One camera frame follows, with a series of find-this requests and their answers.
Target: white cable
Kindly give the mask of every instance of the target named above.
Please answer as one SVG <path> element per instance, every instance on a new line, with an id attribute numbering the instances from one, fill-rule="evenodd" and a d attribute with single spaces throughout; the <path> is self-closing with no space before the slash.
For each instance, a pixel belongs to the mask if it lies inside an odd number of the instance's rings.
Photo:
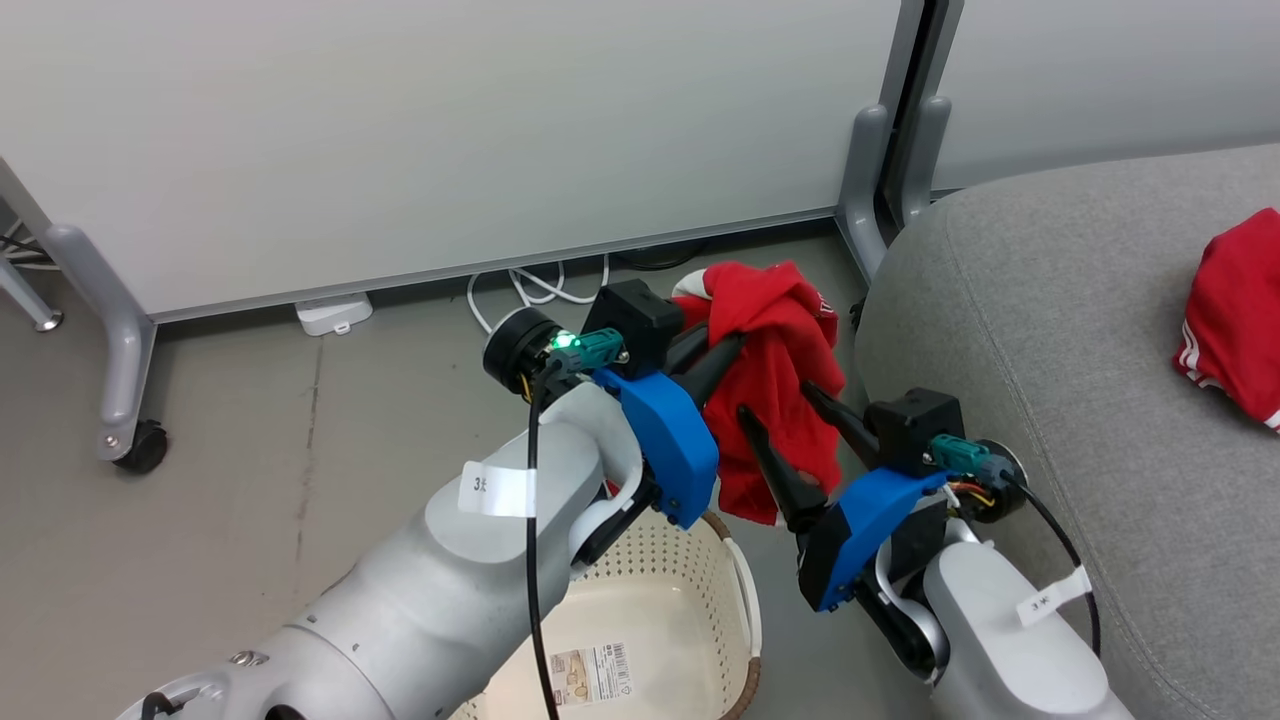
<path id="1" fill-rule="evenodd" d="M 476 273 L 471 275 L 471 279 L 467 281 L 467 305 L 471 306 L 471 314 L 475 315 L 476 322 L 480 323 L 481 328 L 484 328 L 484 334 L 493 334 L 493 328 L 489 327 L 489 323 L 485 322 L 484 315 L 480 314 L 480 309 L 476 307 L 475 288 L 476 288 L 476 278 L 479 277 L 480 273 Z"/>
<path id="2" fill-rule="evenodd" d="M 603 263 L 603 269 L 600 270 L 600 287 L 604 287 L 609 282 L 609 256 L 604 255 L 600 260 Z M 595 302 L 595 296 L 600 292 L 599 290 L 591 293 L 590 297 L 579 297 L 564 292 L 564 263 L 556 263 L 556 268 L 558 270 L 558 277 L 554 286 L 524 268 L 512 268 L 507 270 L 507 278 L 511 281 L 512 287 L 516 288 L 516 293 L 520 296 L 520 301 L 525 307 L 545 305 L 557 297 L 568 300 L 576 305 L 590 305 Z M 484 315 L 480 313 L 480 307 L 476 305 L 475 287 L 476 279 L 479 278 L 480 273 L 476 273 L 467 279 L 467 306 L 471 307 L 471 315 L 475 316 L 476 322 L 480 323 L 480 327 L 484 328 L 485 334 L 493 334 L 493 327 L 484 319 Z M 525 282 L 522 278 L 532 281 L 534 284 L 545 290 L 547 295 L 540 297 L 530 296 L 529 291 L 525 290 Z"/>
<path id="3" fill-rule="evenodd" d="M 563 290 L 561 290 L 558 287 L 552 287 L 550 283 L 548 283 L 543 278 L 540 278 L 540 277 L 530 273 L 529 270 L 526 270 L 524 268 L 516 268 L 512 272 L 517 273 L 521 277 L 525 277 L 525 278 L 529 278 L 529 279 L 534 281 L 534 284 L 541 287 L 547 292 L 550 292 L 550 293 L 556 295 L 556 297 L 561 297 L 563 300 L 568 300 L 570 302 L 573 302 L 575 305 L 590 305 L 590 304 L 595 302 L 595 296 L 599 293 L 599 291 L 596 291 L 596 292 L 591 293 L 591 297 L 579 297 L 576 295 L 570 295 L 570 293 L 564 292 Z M 605 255 L 604 256 L 604 269 L 600 272 L 600 287 L 608 284 L 608 282 L 609 282 L 609 256 Z"/>
<path id="4" fill-rule="evenodd" d="M 556 290 L 564 290 L 564 263 L 556 263 L 556 269 L 558 270 Z M 530 305 L 547 305 L 552 300 L 556 300 L 554 292 L 548 292 L 541 297 L 530 297 L 529 292 L 525 291 L 524 281 L 520 279 L 515 269 L 507 270 L 507 277 L 511 278 L 511 284 L 516 286 L 516 293 L 520 295 L 520 300 L 525 304 L 525 307 Z"/>

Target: laundry basket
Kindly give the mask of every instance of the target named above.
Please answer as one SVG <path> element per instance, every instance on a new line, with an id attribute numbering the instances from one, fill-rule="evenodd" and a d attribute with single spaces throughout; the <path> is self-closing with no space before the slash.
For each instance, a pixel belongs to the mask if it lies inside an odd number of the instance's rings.
<path id="1" fill-rule="evenodd" d="M 566 719 L 735 720 L 760 679 L 751 570 L 712 512 L 645 512 L 543 620 Z M 451 720 L 545 717 L 530 642 Z"/>

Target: metal stand leg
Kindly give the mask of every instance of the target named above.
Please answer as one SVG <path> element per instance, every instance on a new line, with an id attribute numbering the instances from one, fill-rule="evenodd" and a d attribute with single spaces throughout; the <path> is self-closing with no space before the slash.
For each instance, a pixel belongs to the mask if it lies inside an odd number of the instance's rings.
<path id="1" fill-rule="evenodd" d="M 156 325 L 79 228 L 50 225 L 40 242 L 97 310 L 106 331 L 106 379 L 97 455 L 127 470 L 150 471 L 168 450 L 159 423 L 138 421 Z"/>
<path id="2" fill-rule="evenodd" d="M 911 224 L 933 200 L 933 169 L 938 165 L 938 152 L 942 151 L 942 137 L 947 132 L 950 118 L 951 101 L 946 97 L 934 95 L 920 102 L 915 141 L 908 147 L 902 187 L 899 191 L 901 206 L 897 217 L 902 227 Z"/>
<path id="3" fill-rule="evenodd" d="M 36 295 L 35 290 L 31 290 L 27 281 L 22 279 L 18 269 L 3 259 L 0 259 L 0 290 L 8 292 L 18 302 L 18 306 L 27 315 L 31 315 L 31 320 L 36 323 L 37 333 L 47 333 L 63 324 L 63 311 L 51 310 L 49 305 L 45 305 L 45 301 Z"/>
<path id="4" fill-rule="evenodd" d="M 876 277 L 886 250 L 884 238 L 876 223 L 876 184 L 888 147 L 890 122 L 888 110 L 883 105 L 863 108 L 854 118 L 845 179 L 836 204 L 836 225 L 849 243 L 868 286 Z"/>

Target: basket handle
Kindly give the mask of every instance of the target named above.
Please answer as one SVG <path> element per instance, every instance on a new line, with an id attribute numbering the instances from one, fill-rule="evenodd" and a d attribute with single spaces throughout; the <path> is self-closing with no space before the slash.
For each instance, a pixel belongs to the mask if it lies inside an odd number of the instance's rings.
<path id="1" fill-rule="evenodd" d="M 751 568 L 746 564 L 742 548 L 737 547 L 733 538 L 724 538 L 724 547 L 728 548 L 728 555 L 733 559 L 739 602 L 742 603 L 742 611 L 746 614 L 746 644 L 751 648 L 751 657 L 759 657 L 764 633 L 760 628 L 760 596 L 755 592 L 755 579 L 751 577 Z"/>

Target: whiteboard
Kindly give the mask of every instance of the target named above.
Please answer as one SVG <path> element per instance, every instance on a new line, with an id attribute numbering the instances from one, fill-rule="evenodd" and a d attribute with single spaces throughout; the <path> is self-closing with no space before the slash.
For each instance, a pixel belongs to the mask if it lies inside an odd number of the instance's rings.
<path id="1" fill-rule="evenodd" d="M 14 0 L 0 155 L 152 315 L 466 268 L 833 206 L 899 8 Z"/>
<path id="2" fill-rule="evenodd" d="M 1280 141 L 1275 0 L 969 0 L 933 187 Z"/>

